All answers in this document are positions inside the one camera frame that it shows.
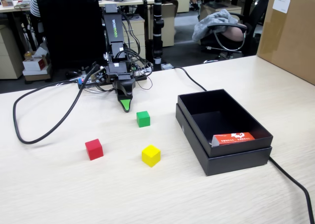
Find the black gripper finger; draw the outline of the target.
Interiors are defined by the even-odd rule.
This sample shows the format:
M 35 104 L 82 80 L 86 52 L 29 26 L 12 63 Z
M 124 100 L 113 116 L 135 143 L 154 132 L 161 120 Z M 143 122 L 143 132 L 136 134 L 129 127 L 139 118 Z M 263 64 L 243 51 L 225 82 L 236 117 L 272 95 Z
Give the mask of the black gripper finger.
M 118 100 L 133 99 L 132 91 L 135 88 L 135 79 L 115 80 L 115 90 Z

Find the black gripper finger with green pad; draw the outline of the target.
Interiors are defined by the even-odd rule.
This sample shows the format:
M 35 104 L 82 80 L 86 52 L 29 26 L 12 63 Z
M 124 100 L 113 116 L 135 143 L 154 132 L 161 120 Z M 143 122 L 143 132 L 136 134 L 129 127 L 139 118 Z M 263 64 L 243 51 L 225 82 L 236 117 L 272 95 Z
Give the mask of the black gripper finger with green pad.
M 118 99 L 118 102 L 122 106 L 123 110 L 128 113 L 130 111 L 131 99 Z

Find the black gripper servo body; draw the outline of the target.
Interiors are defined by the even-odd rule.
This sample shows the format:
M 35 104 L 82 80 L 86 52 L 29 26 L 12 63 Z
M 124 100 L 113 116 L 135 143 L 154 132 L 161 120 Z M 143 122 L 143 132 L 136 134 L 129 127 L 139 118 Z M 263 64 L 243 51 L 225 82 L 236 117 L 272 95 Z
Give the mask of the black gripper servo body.
M 126 74 L 117 74 L 114 77 L 114 86 L 134 86 L 135 79 L 132 77 L 130 73 Z

